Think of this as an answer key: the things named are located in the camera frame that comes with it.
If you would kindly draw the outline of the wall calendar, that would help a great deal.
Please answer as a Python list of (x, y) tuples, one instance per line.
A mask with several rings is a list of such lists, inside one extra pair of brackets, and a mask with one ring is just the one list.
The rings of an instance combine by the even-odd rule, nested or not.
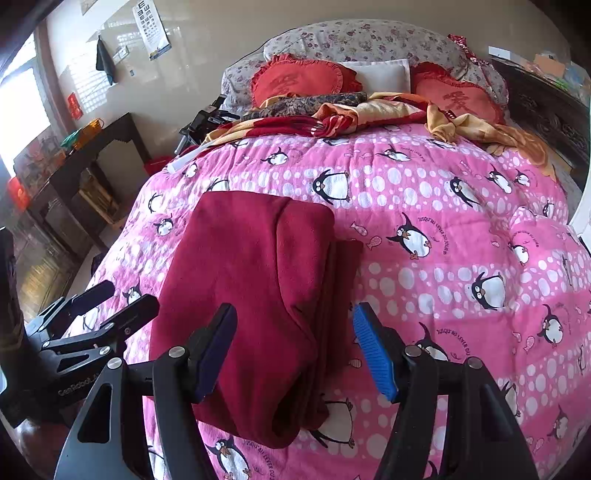
[(133, 6), (132, 13), (149, 60), (156, 60), (171, 48), (171, 44), (155, 3), (140, 0)]

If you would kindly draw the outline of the small wooden chair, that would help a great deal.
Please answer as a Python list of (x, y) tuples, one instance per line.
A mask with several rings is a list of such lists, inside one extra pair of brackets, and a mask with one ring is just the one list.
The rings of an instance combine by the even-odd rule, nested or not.
[(80, 174), (78, 194), (110, 226), (121, 224), (126, 217), (126, 205), (106, 188), (106, 182), (96, 175), (98, 168), (90, 165)]

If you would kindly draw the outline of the dark leopard print cloth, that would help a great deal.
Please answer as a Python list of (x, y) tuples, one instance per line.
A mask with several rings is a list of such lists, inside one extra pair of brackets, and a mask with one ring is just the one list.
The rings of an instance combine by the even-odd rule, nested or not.
[(269, 117), (311, 116), (327, 103), (358, 106), (367, 100), (368, 95), (363, 91), (315, 96), (276, 96), (247, 111), (242, 115), (242, 121)]

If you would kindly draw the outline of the dark red garment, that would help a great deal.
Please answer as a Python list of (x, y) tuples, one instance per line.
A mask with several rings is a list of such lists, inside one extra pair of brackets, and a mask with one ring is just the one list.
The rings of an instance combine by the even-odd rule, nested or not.
[(328, 418), (322, 388), (346, 363), (348, 309), (363, 253), (329, 207), (245, 191), (208, 192), (158, 295), (149, 355), (204, 327), (219, 306), (238, 327), (197, 420), (281, 449)]

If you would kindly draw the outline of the red heart pillow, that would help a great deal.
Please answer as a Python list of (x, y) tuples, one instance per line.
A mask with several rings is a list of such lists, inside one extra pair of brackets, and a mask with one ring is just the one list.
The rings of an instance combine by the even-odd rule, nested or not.
[(423, 62), (411, 67), (412, 92), (429, 99), (453, 117), (472, 114), (491, 124), (503, 124), (502, 108), (481, 86), (454, 79), (440, 65)]
[(276, 96), (318, 96), (363, 90), (356, 71), (332, 61), (276, 55), (252, 76), (252, 105), (260, 107)]

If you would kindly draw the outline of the dark wooden desk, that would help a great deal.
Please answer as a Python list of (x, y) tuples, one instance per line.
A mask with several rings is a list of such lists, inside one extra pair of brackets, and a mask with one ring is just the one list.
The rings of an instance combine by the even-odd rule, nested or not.
[(32, 197), (27, 208), (27, 213), (35, 223), (73, 261), (81, 262), (82, 256), (75, 252), (47, 222), (46, 214), (50, 209), (51, 202), (56, 200), (65, 208), (74, 223), (100, 252), (108, 250), (100, 239), (98, 230), (84, 217), (81, 210), (74, 204), (73, 199), (78, 193), (82, 172), (88, 168), (98, 171), (99, 167), (92, 167), (92, 164), (96, 162), (100, 152), (113, 141), (131, 142), (141, 159), (142, 165), (151, 160), (150, 153), (135, 124), (134, 117), (130, 112), (127, 112), (108, 124), (80, 150), (67, 155), (63, 164), (49, 176), (37, 194)]

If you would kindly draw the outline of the dark carved wooden cabinet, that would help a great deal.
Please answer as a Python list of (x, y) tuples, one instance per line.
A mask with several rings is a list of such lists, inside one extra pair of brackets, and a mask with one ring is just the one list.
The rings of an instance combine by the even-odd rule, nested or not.
[(492, 64), (506, 81), (511, 118), (561, 154), (571, 178), (584, 189), (590, 165), (589, 107), (516, 65), (495, 59)]

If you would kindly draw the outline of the right red heart pillow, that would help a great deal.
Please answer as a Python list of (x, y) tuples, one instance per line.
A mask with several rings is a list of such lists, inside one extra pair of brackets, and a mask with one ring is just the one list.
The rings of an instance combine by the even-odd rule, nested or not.
[(453, 117), (472, 114), (491, 124), (503, 124), (502, 108), (481, 86), (454, 79), (440, 65), (423, 62), (411, 67), (412, 92), (429, 99)]

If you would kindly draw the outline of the pink penguin blanket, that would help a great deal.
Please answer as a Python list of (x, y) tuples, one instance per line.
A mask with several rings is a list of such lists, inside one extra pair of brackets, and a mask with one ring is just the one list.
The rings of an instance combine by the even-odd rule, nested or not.
[(242, 139), (143, 185), (94, 274), (114, 296), (70, 333), (158, 295), (190, 214), (216, 191), (331, 208), (339, 237), (363, 245), (355, 300), (436, 359), (480, 357), (539, 476), (564, 472), (590, 430), (590, 256), (557, 181), (518, 152), (446, 144), (420, 125)]

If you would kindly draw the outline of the white plastic tube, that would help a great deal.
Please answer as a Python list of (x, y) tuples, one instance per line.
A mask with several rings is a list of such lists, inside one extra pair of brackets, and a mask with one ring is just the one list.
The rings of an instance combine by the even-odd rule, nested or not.
[(170, 174), (182, 171), (189, 163), (197, 160), (197, 158), (204, 153), (207, 153), (211, 148), (207, 146), (201, 146), (185, 153), (179, 157), (175, 157), (165, 167), (166, 171)]

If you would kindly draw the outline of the left red heart pillow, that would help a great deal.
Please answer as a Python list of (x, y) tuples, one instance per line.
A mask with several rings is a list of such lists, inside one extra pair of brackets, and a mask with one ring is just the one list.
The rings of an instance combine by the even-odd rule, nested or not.
[(356, 71), (332, 61), (276, 55), (252, 76), (252, 105), (260, 107), (276, 96), (318, 96), (363, 90)]

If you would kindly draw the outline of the white small pillow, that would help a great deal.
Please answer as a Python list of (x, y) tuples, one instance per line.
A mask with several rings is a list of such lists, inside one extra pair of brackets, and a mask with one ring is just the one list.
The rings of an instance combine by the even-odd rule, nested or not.
[(342, 62), (356, 72), (356, 80), (363, 85), (363, 92), (410, 93), (411, 72), (407, 59), (388, 61), (349, 61)]

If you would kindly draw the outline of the yellow green bag on desk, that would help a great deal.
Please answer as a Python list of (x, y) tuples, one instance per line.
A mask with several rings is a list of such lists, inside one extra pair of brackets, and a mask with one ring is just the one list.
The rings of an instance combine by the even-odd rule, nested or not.
[(60, 143), (60, 147), (66, 151), (78, 151), (103, 130), (104, 121), (100, 118), (93, 119), (83, 128), (71, 133)]

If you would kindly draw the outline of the dark hanging cloth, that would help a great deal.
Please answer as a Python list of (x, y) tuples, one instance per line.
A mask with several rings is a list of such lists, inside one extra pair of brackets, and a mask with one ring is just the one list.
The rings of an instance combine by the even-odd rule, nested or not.
[(116, 83), (116, 69), (113, 59), (100, 36), (97, 37), (95, 68), (106, 75), (110, 86)]

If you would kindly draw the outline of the red wall decoration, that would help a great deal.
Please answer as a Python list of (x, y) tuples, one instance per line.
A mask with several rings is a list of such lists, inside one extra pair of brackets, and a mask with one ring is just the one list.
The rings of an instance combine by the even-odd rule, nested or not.
[(66, 98), (67, 108), (73, 120), (80, 120), (83, 116), (83, 111), (74, 92), (70, 93)]

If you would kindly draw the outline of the red yellow patterned blanket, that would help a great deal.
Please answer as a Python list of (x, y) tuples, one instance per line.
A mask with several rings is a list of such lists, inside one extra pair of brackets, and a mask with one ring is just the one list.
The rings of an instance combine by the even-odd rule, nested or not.
[(238, 119), (208, 133), (204, 145), (213, 148), (244, 138), (298, 135), (338, 138), (369, 128), (422, 124), (434, 140), (454, 144), (459, 137), (478, 144), (493, 156), (516, 150), (540, 173), (556, 180), (546, 144), (517, 127), (491, 124), (472, 114), (453, 117), (429, 99), (410, 93), (379, 92), (358, 106), (324, 104), (311, 116)]

